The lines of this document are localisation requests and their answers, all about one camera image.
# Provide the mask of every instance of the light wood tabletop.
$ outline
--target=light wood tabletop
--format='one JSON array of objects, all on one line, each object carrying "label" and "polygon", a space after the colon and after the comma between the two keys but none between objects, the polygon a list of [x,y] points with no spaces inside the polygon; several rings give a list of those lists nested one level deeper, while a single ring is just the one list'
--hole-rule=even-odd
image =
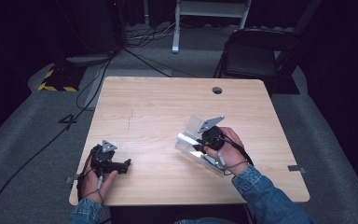
[{"label": "light wood tabletop", "polygon": [[[222,89],[213,93],[213,87]],[[218,126],[241,138],[255,168],[294,202],[310,196],[292,150],[259,80],[179,77],[107,77],[77,169],[106,140],[118,147],[112,161],[131,159],[105,199],[106,205],[245,203],[231,184],[177,148],[177,134],[191,116],[225,116]],[[69,201],[77,204],[76,182]]]}]

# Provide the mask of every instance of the gray floor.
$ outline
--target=gray floor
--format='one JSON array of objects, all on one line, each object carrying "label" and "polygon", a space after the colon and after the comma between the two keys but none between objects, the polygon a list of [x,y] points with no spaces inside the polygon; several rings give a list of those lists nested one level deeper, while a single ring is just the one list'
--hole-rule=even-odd
[{"label": "gray floor", "polygon": [[[170,68],[148,61],[173,77],[212,77],[223,43],[236,28],[187,29],[182,32],[178,54],[171,53],[171,35],[129,50],[168,65]],[[0,129],[0,188],[62,131],[65,125],[58,123],[60,119],[81,111],[77,105],[84,106],[89,94],[94,93],[91,87],[85,88],[101,66],[88,68],[80,92],[38,91],[50,67],[47,64],[30,78],[32,95]],[[109,64],[106,75],[118,69],[152,70],[124,50]],[[318,223],[358,223],[358,178],[307,95],[307,80],[299,68],[294,79],[301,91],[299,95],[274,95],[271,101],[297,163],[306,171],[303,176],[310,200],[300,206]],[[92,115],[93,112],[83,112],[69,131],[63,132],[12,179],[0,195],[0,223],[68,222],[74,207],[68,202],[71,186],[65,183],[65,178],[76,172]]]}]

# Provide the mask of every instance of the denim sleeve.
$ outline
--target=denim sleeve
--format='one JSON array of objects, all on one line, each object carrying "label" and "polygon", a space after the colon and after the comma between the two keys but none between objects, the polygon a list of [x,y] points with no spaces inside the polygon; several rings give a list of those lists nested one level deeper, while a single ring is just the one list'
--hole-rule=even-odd
[{"label": "denim sleeve", "polygon": [[101,218],[103,207],[90,199],[82,199],[71,215],[71,224],[98,223]]},{"label": "denim sleeve", "polygon": [[253,211],[257,223],[313,223],[286,194],[249,165],[232,183]]}]

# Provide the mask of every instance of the denim jacket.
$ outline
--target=denim jacket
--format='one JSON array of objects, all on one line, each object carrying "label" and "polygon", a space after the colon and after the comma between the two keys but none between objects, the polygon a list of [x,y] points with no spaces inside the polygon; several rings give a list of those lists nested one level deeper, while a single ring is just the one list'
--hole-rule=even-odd
[{"label": "denim jacket", "polygon": [[[250,165],[232,179],[232,183],[253,211],[257,223],[313,223],[311,218],[294,204],[280,189]],[[98,223],[102,207],[83,199],[71,215],[71,223]],[[184,219],[176,224],[228,224],[227,220],[206,217],[195,220]]]}]

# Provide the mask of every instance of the chair seat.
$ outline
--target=chair seat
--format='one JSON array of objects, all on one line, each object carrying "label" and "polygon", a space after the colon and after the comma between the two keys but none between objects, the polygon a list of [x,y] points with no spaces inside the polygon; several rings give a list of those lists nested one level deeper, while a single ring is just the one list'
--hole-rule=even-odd
[{"label": "chair seat", "polygon": [[273,79],[278,76],[273,50],[256,49],[241,45],[227,47],[226,76]]}]

